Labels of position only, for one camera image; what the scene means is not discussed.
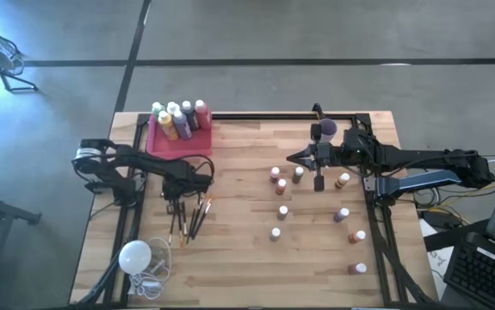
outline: black keyboard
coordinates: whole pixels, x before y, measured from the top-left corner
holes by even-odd
[[[495,309],[495,244],[471,232],[454,247],[444,281]]]

